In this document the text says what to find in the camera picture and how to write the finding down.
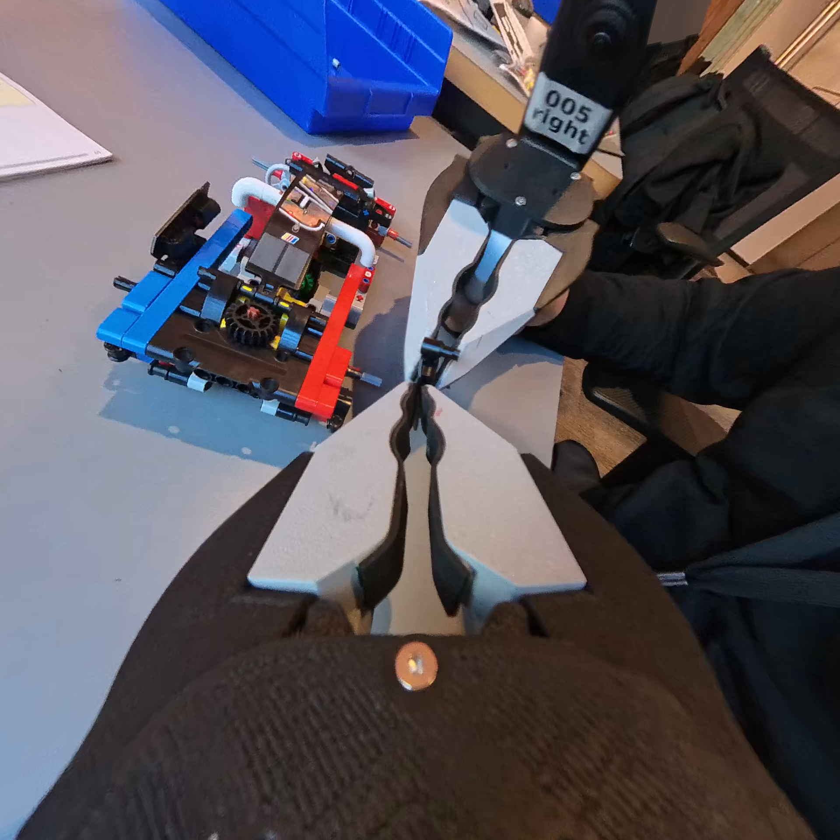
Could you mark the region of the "grey desk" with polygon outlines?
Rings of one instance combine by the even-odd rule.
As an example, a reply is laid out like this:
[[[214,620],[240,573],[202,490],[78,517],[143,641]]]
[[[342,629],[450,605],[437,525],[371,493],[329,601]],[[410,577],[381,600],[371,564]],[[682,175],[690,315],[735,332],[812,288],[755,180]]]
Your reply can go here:
[[[160,2],[2,2],[2,72],[113,153],[2,184],[2,838],[88,733],[144,619],[193,551],[324,429],[113,363],[114,277],[205,182],[231,212],[253,159],[358,165],[417,241],[465,148],[436,120],[310,137]]]

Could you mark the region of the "blue storage bin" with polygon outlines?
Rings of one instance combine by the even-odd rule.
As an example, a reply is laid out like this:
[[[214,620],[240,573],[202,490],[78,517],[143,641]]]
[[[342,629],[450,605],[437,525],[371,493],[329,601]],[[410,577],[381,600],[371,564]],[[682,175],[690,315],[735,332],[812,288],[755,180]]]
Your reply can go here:
[[[164,1],[309,134],[408,130],[430,115],[454,33],[416,1]]]

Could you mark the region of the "open instruction booklet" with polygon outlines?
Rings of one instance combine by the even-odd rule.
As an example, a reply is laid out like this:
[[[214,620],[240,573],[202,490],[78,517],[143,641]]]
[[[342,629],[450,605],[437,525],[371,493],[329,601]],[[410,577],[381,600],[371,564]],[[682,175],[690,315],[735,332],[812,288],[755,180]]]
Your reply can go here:
[[[112,157],[33,94],[1,76],[1,182],[98,165]]]

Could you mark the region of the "toy brick car assembly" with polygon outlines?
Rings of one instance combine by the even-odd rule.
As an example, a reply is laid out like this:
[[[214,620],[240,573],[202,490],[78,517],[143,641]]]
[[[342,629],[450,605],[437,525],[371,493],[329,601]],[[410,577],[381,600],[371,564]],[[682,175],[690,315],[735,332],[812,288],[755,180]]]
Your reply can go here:
[[[125,293],[97,330],[113,362],[197,392],[214,385],[259,400],[272,417],[330,431],[353,399],[347,381],[380,385],[341,345],[355,329],[392,239],[396,209],[373,181],[326,155],[254,160],[264,175],[233,185],[234,211],[220,214],[209,184],[195,190],[152,239],[152,270],[116,277]]]

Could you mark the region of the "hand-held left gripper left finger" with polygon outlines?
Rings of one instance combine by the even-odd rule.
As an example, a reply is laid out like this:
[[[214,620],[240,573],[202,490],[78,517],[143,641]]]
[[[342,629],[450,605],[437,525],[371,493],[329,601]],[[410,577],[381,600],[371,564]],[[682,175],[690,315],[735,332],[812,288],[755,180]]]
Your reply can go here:
[[[338,605],[370,633],[403,572],[414,407],[414,386],[400,384],[316,447],[248,583]]]

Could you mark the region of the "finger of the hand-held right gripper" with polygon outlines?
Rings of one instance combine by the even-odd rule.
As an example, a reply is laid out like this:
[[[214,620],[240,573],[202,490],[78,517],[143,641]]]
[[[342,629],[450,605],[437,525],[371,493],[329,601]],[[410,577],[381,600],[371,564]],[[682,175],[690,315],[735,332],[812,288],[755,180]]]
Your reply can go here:
[[[405,382],[416,379],[422,345],[438,329],[442,312],[453,297],[458,273],[475,262],[488,234],[489,226],[479,210],[455,199],[425,251],[417,256],[405,330]]]
[[[498,350],[536,313],[538,300],[566,252],[566,234],[506,239],[492,233],[479,262],[458,279],[442,328],[457,358],[444,363],[436,386],[452,385]]]

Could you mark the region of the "person's right forearm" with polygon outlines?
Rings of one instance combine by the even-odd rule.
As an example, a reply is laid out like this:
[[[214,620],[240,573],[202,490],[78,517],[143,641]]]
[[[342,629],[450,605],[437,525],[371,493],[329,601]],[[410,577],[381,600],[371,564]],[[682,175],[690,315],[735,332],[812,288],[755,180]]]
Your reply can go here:
[[[699,404],[742,410],[838,338],[839,268],[732,283],[584,272],[522,334],[575,360],[647,377]]]

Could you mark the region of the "small black connector piece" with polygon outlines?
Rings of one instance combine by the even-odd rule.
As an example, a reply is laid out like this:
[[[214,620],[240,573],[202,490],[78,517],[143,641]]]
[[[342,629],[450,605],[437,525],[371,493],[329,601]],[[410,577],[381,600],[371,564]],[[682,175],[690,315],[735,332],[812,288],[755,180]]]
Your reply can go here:
[[[432,337],[426,337],[420,348],[419,361],[409,381],[417,385],[439,385],[451,363],[459,359],[459,351]]]

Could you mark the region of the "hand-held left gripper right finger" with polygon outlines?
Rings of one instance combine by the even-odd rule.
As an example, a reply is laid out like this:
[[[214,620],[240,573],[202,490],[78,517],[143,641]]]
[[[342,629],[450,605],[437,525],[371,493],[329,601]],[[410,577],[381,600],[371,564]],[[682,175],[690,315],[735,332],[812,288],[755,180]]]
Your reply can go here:
[[[436,388],[422,389],[432,573],[449,616],[477,634],[500,604],[587,580],[524,458]]]

